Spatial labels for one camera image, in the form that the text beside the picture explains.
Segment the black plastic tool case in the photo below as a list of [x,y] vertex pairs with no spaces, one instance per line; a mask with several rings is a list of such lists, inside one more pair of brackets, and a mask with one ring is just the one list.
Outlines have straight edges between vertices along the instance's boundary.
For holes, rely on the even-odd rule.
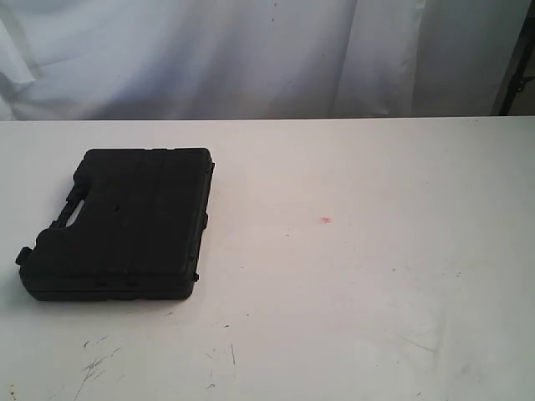
[[16,263],[39,301],[185,300],[215,165],[205,148],[92,149],[64,208]]

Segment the white backdrop cloth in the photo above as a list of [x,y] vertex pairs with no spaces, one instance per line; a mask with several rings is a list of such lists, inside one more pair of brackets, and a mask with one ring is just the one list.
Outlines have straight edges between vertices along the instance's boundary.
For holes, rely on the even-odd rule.
[[527,1],[4,1],[1,117],[488,115]]

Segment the black metal stand frame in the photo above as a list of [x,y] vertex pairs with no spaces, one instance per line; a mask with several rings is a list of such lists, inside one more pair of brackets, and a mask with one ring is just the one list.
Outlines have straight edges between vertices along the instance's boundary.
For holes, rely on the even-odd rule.
[[527,10],[493,113],[501,116],[534,115],[534,1],[530,2]]

